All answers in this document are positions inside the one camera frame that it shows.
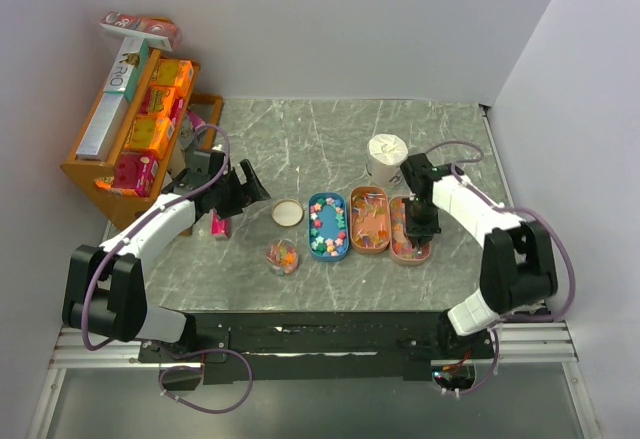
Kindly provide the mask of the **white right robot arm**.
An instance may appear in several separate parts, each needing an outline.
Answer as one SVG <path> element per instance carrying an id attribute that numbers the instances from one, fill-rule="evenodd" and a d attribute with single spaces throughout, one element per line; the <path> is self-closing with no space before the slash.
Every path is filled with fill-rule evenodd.
<path id="1" fill-rule="evenodd" d="M 400 166 L 411 195 L 403 200 L 405 235 L 417 249 L 441 232 L 439 214 L 449 214 L 482 249 L 479 284 L 462 302 L 440 315 L 437 345 L 456 358 L 472 345 L 472 336 L 519 307 L 557 292 L 551 235 L 537 220 L 527 221 L 481 198 L 463 171 L 432 164 L 424 153 Z"/>

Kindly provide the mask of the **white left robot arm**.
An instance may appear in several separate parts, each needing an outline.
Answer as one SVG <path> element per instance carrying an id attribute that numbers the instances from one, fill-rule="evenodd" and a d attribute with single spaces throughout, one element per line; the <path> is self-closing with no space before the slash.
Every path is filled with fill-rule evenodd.
<path id="1" fill-rule="evenodd" d="M 62 320 L 82 334 L 86 349 L 133 340 L 162 342 L 174 360 L 190 359 L 198 348 L 195 318 L 148 302 L 144 272 L 183 231 L 204 215 L 221 219 L 269 199 L 249 160 L 239 168 L 228 154 L 201 151 L 195 166 L 162 189 L 152 207 L 117 236 L 98 246 L 81 245 L 70 259 Z"/>

